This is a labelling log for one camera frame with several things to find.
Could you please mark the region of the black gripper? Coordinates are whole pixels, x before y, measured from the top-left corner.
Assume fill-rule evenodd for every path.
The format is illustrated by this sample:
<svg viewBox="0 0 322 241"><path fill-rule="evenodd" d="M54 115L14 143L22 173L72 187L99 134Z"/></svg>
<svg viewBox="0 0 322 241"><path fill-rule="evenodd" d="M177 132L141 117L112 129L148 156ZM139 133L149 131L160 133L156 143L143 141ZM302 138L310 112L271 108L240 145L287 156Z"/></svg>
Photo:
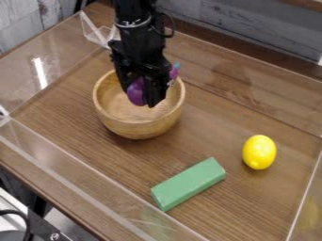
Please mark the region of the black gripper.
<svg viewBox="0 0 322 241"><path fill-rule="evenodd" d="M116 18L120 40L111 40L117 80L123 91L141 76L144 100L149 108L165 98L171 64L163 55L165 39L172 37L164 30L163 18L137 18L135 21Z"/></svg>

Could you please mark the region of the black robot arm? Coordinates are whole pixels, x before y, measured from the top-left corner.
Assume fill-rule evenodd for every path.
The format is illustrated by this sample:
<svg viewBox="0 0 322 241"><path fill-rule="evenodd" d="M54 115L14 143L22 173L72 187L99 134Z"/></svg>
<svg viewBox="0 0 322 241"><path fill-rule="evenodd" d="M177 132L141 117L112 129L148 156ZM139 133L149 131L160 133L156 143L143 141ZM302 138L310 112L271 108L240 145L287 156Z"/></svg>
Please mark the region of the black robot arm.
<svg viewBox="0 0 322 241"><path fill-rule="evenodd" d="M109 40L111 59L117 80L135 105L155 107L165 98L169 61L163 55L165 14L157 11L157 0L115 0L115 26L120 40Z"/></svg>

